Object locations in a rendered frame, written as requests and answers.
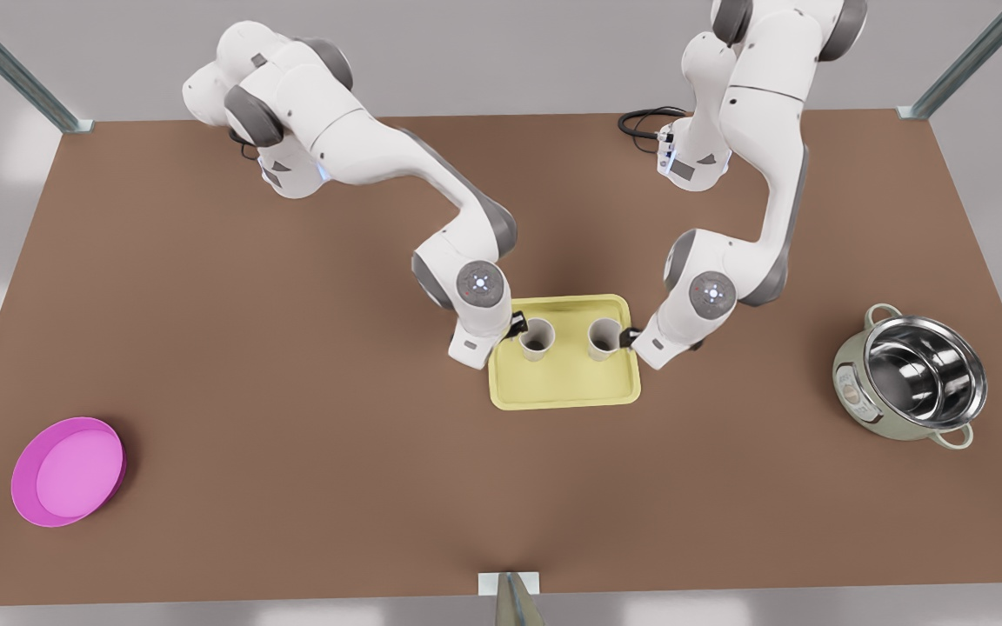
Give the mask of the white IKEA cup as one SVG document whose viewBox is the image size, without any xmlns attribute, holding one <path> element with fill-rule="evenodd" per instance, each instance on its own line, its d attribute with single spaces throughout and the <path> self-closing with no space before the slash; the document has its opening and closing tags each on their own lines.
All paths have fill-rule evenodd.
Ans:
<svg viewBox="0 0 1002 626">
<path fill-rule="evenodd" d="M 601 317 L 593 321 L 587 330 L 587 353 L 597 362 L 608 360 L 621 348 L 623 325 L 616 318 Z"/>
<path fill-rule="evenodd" d="M 530 362 L 544 359 L 554 341 L 556 341 L 556 331 L 554 331 L 553 325 L 540 317 L 526 318 L 526 328 L 518 336 L 518 343 L 524 352 L 524 359 Z"/>
</svg>

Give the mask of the yellow rectangular tray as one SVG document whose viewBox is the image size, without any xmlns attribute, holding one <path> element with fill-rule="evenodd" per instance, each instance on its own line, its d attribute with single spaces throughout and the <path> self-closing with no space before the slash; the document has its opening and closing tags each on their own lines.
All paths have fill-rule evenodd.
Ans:
<svg viewBox="0 0 1002 626">
<path fill-rule="evenodd" d="M 590 325 L 609 318 L 631 322 L 628 303 L 616 294 L 514 298 L 513 309 L 553 328 L 541 359 L 530 360 L 521 338 L 505 340 L 488 362 L 490 398 L 501 410 L 608 407 L 636 401 L 641 393 L 637 358 L 629 351 L 592 359 Z"/>
</svg>

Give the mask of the pink round plate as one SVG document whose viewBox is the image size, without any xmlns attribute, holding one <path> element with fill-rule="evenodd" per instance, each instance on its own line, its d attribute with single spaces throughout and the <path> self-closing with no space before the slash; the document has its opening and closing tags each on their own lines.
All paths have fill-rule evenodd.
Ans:
<svg viewBox="0 0 1002 626">
<path fill-rule="evenodd" d="M 95 417 L 53 423 L 25 445 L 10 479 L 17 514 L 56 528 L 94 514 L 122 486 L 128 467 L 120 436 Z"/>
</svg>

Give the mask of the silver frame post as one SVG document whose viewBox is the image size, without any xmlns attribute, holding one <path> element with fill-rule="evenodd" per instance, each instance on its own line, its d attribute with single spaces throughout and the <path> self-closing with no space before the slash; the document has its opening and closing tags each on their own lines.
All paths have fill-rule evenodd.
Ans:
<svg viewBox="0 0 1002 626">
<path fill-rule="evenodd" d="M 87 134 L 94 122 L 73 115 L 0 43 L 0 76 L 63 134 Z"/>
<path fill-rule="evenodd" d="M 896 115 L 902 120 L 927 120 L 949 102 L 963 86 L 1002 47 L 1002 11 L 986 25 L 977 38 L 958 56 L 957 60 L 943 72 L 914 104 L 896 107 Z"/>
<path fill-rule="evenodd" d="M 493 626 L 546 626 L 534 602 L 540 594 L 539 571 L 480 573 L 478 594 L 496 597 Z"/>
</svg>

